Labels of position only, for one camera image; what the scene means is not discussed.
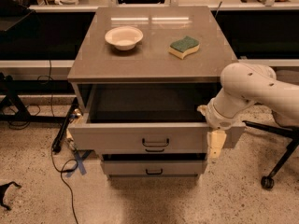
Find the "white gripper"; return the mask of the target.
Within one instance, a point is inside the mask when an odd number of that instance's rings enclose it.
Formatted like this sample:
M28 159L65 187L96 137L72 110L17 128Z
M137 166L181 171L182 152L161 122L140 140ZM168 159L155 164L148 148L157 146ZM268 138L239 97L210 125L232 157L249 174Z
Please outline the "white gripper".
M206 117L206 123L215 129L207 133L208 157L217 159L225 144L229 130L237 121L238 113L241 111L242 102L233 98L213 98L207 106L199 105L197 111Z

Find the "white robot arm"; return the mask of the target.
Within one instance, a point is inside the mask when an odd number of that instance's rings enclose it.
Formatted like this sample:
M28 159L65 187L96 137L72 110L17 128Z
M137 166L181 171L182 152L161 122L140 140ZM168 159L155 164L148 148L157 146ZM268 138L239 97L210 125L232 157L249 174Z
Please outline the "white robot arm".
M226 141L226 130L237 122L237 115L260 103L281 116L288 127L299 123L299 86L277 80L266 65L231 63L221 72L221 90L207 105L197 110L210 127L207 133L208 157L216 159Z

